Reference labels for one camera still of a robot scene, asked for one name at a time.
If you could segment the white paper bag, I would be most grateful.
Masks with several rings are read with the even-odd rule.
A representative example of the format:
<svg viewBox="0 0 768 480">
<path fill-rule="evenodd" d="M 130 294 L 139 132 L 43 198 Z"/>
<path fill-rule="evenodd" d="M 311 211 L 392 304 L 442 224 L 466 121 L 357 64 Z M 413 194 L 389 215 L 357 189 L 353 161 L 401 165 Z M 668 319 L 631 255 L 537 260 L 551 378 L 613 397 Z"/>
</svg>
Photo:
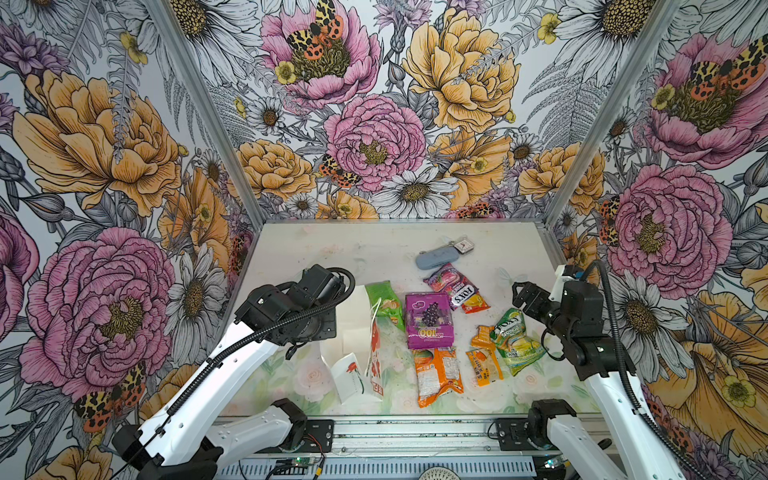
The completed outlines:
<svg viewBox="0 0 768 480">
<path fill-rule="evenodd" d="M 376 323 L 381 301 L 371 304 L 364 285 L 336 307 L 336 336 L 320 342 L 321 358 L 329 367 L 342 405 L 379 403 L 381 337 Z"/>
</svg>

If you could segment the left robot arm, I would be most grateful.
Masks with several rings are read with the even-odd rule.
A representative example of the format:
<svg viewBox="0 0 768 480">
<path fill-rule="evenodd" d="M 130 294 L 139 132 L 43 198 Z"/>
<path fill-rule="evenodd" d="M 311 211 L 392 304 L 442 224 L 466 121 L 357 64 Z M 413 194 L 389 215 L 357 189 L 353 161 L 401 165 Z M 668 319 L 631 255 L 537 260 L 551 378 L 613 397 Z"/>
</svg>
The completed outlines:
<svg viewBox="0 0 768 480">
<path fill-rule="evenodd" d="M 254 453 L 293 451 L 308 438 L 306 414 L 279 399 L 244 420 L 218 424 L 249 377 L 280 348 L 337 335 L 336 309 L 354 292 L 342 267 L 313 265 L 297 281 L 253 289 L 209 357 L 166 405 L 139 425 L 121 426 L 112 445 L 140 479 L 212 479 Z"/>
</svg>

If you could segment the purple grape candy bag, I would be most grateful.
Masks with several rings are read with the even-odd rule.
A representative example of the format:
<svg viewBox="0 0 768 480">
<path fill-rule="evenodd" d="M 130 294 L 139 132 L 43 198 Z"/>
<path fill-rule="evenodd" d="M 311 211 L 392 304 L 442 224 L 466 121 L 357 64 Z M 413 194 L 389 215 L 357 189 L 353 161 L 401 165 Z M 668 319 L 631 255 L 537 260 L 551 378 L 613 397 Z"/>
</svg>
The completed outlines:
<svg viewBox="0 0 768 480">
<path fill-rule="evenodd" d="M 410 350 L 452 347 L 455 334 L 449 296 L 435 292 L 407 294 L 405 327 Z"/>
</svg>

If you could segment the orange white snack packet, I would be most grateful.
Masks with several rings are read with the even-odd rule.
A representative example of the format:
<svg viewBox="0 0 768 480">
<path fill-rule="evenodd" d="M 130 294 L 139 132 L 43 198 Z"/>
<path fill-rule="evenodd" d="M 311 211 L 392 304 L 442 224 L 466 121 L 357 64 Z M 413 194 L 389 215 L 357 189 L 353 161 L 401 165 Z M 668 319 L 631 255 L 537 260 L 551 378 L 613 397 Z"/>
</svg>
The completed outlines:
<svg viewBox="0 0 768 480">
<path fill-rule="evenodd" d="M 413 350 L 418 405 L 426 408 L 450 392 L 464 393 L 457 352 L 454 347 Z"/>
</svg>

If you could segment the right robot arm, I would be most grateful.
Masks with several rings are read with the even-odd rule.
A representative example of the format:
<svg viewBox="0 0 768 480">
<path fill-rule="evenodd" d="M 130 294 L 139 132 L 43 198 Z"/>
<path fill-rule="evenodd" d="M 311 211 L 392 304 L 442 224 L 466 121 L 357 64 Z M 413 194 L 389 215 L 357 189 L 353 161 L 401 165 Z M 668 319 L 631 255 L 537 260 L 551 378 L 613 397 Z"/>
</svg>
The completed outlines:
<svg viewBox="0 0 768 480">
<path fill-rule="evenodd" d="M 681 479 L 692 466 L 655 422 L 619 332 L 605 264 L 585 271 L 562 265 L 551 290 L 533 282 L 512 286 L 513 306 L 560 341 L 568 362 L 600 409 L 621 461 L 615 463 L 587 433 L 564 400 L 537 400 L 528 414 L 528 439 L 559 450 L 583 479 Z"/>
</svg>

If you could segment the green snack bag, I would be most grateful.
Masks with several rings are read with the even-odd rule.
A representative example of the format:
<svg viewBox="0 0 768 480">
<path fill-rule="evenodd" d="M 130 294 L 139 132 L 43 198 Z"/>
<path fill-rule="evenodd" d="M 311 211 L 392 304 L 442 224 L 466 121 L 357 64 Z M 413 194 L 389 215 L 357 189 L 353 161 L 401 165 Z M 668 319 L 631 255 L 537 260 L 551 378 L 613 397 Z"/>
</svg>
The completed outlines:
<svg viewBox="0 0 768 480">
<path fill-rule="evenodd" d="M 403 305 L 390 281 L 370 283 L 365 286 L 374 317 L 389 320 L 401 331 L 406 330 Z"/>
</svg>

